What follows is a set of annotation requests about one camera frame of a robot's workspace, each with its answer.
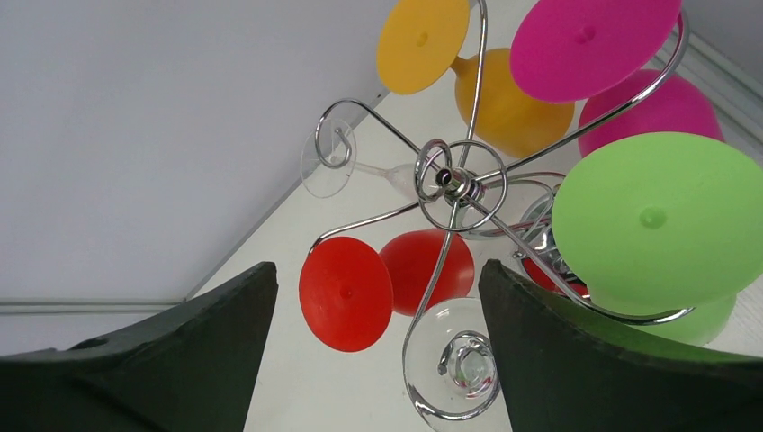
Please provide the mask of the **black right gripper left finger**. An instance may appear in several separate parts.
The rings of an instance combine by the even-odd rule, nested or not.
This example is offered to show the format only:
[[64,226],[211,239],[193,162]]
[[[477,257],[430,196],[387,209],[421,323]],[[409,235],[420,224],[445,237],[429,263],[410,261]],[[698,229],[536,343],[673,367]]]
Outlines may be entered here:
[[278,293],[254,265],[138,323],[1,359],[4,431],[240,431]]

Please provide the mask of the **green wine glass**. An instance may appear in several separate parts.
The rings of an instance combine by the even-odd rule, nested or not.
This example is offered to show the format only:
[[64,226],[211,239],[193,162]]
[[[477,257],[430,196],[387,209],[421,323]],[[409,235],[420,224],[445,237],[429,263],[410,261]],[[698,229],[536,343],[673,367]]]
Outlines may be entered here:
[[599,307],[685,310],[651,334],[701,346],[762,272],[762,169],[716,139],[655,132],[605,145],[561,183],[552,231]]

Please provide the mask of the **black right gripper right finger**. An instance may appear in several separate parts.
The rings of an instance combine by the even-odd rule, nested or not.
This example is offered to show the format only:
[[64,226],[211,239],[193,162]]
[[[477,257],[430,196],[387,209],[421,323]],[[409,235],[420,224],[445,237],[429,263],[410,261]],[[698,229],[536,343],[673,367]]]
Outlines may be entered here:
[[762,361],[628,327],[497,259],[480,301],[515,431],[759,431]]

